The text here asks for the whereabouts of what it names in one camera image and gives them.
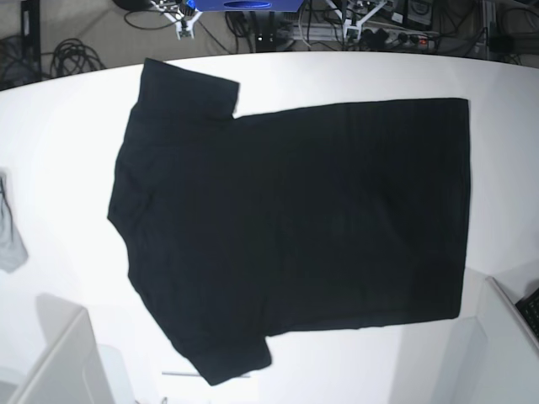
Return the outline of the grey cloth at table edge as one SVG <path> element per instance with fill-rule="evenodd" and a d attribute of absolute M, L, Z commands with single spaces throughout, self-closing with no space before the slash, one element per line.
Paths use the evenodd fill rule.
<path fill-rule="evenodd" d="M 29 257 L 8 203 L 7 174 L 1 171 L 1 270 L 11 274 Z"/>

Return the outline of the white partition panel right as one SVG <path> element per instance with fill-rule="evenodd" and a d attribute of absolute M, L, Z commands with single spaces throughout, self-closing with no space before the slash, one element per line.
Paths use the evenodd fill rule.
<path fill-rule="evenodd" d="M 443 370 L 446 403 L 538 402 L 538 341 L 494 278 L 451 332 Z"/>

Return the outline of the blue box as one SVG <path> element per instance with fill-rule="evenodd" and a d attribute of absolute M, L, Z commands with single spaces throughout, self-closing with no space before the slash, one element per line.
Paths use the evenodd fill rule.
<path fill-rule="evenodd" d="M 303 0 L 194 0 L 193 4 L 202 12 L 296 12 Z"/>

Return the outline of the white partition panel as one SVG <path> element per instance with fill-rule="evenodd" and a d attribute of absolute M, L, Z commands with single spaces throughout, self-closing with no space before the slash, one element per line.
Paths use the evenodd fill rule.
<path fill-rule="evenodd" d="M 29 373 L 10 383 L 8 403 L 113 403 L 115 401 L 99 356 L 88 311 L 78 306 L 60 321 L 60 330 L 47 343 Z"/>
<path fill-rule="evenodd" d="M 451 332 L 443 370 L 446 403 L 538 402 L 538 341 L 494 278 Z"/>

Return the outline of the white power strip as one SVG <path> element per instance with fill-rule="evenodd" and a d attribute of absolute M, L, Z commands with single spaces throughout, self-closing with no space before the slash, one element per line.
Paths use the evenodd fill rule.
<path fill-rule="evenodd" d="M 435 32 L 391 28 L 366 28 L 361 41 L 370 49 L 417 48 L 427 49 L 437 37 Z"/>

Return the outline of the black keyboard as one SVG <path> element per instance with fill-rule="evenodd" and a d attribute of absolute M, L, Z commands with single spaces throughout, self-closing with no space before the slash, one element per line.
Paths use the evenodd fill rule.
<path fill-rule="evenodd" d="M 516 308 L 536 337 L 539 336 L 539 290 L 516 303 Z"/>

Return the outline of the white partition panel left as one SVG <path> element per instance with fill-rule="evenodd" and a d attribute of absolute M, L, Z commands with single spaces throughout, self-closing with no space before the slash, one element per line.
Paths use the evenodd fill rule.
<path fill-rule="evenodd" d="M 8 403 L 113 403 L 115 401 L 99 356 L 88 311 L 78 306 L 60 321 L 60 330 L 47 343 L 29 373 L 10 383 Z"/>

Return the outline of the black T-shirt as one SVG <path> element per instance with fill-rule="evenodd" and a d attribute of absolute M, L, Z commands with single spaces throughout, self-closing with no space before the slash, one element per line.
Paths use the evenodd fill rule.
<path fill-rule="evenodd" d="M 109 203 L 131 284 L 205 381 L 269 366 L 285 332 L 456 318 L 468 101 L 234 118 L 238 92 L 146 60 Z"/>

